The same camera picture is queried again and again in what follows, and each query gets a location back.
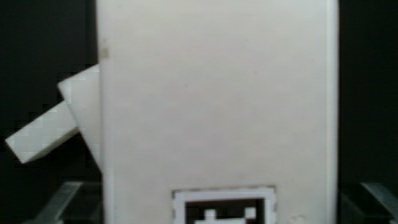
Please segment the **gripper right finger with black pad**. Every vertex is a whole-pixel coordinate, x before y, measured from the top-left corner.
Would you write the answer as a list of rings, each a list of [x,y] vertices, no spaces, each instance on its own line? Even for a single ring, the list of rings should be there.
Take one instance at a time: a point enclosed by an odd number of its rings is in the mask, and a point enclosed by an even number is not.
[[[398,196],[379,183],[339,187],[337,224],[398,224]]]

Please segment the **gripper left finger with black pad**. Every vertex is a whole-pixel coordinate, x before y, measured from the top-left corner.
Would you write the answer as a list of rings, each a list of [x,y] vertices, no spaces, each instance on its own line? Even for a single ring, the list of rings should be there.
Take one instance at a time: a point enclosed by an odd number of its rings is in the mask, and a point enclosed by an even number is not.
[[[20,224],[104,224],[99,182],[65,182],[31,219]]]

